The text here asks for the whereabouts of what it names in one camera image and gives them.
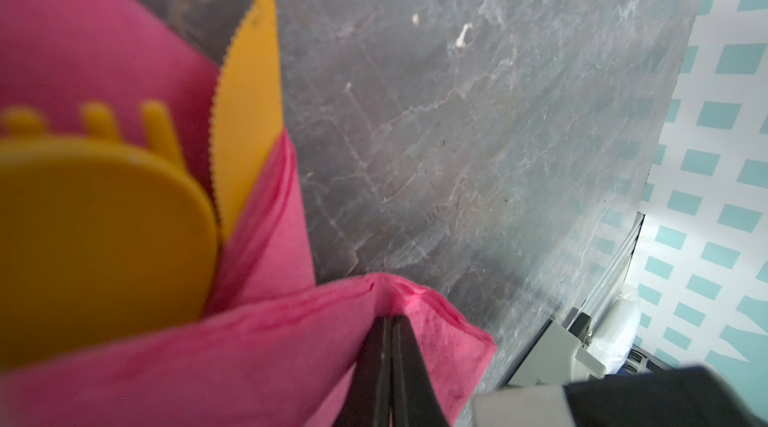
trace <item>black object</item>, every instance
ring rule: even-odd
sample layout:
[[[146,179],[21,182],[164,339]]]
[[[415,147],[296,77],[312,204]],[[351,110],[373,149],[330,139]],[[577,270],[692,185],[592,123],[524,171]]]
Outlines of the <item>black object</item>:
[[[703,367],[607,375],[563,387],[578,427],[754,427],[762,425]]]
[[[589,334],[589,328],[591,324],[592,318],[582,312],[578,314],[574,324],[570,329],[568,329],[568,331],[572,333],[577,339],[579,339],[579,342],[584,343],[584,341],[587,339],[587,335]]]
[[[449,427],[408,317],[373,322],[334,427]]]
[[[350,391],[333,422],[335,427],[389,427],[391,343],[392,319],[377,318],[362,344]]]

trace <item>patterned wallpaper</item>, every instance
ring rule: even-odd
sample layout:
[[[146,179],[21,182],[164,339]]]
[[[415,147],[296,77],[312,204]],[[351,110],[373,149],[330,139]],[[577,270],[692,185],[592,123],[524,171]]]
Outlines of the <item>patterned wallpaper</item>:
[[[640,211],[636,344],[768,420],[768,0],[702,0]]]

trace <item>yellow plastic knife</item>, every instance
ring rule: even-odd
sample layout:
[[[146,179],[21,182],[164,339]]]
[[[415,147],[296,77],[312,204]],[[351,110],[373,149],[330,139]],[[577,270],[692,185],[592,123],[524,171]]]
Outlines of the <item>yellow plastic knife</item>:
[[[282,130],[275,0],[254,0],[224,58],[210,120],[210,170],[224,242]]]

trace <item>marble surface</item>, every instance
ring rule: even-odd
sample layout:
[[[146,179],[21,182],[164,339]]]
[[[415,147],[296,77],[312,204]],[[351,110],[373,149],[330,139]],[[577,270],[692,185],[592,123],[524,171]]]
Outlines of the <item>marble surface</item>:
[[[141,1],[215,60],[250,3]],[[437,289],[494,389],[627,235],[699,0],[277,5],[317,278]]]

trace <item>pink cloth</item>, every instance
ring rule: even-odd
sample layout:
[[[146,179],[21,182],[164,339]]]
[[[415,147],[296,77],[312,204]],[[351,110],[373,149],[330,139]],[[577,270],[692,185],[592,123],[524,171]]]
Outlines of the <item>pink cloth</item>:
[[[208,118],[219,70],[136,0],[0,0],[0,108],[27,104],[81,133],[79,107],[107,102],[144,144],[139,103],[164,101],[189,172],[210,192]]]
[[[94,1],[108,12],[89,13]],[[77,103],[101,98],[128,122],[126,136],[140,141],[135,105],[164,99],[190,169],[198,178],[207,171],[211,66],[134,0],[0,0],[0,15],[0,57],[22,62],[14,72],[4,61],[0,103],[35,104],[57,130],[74,131]],[[434,290],[396,276],[315,287],[296,155],[283,133],[222,252],[206,317],[8,373],[0,420],[329,427],[373,319],[396,314],[411,319],[453,423],[491,360],[493,339]]]

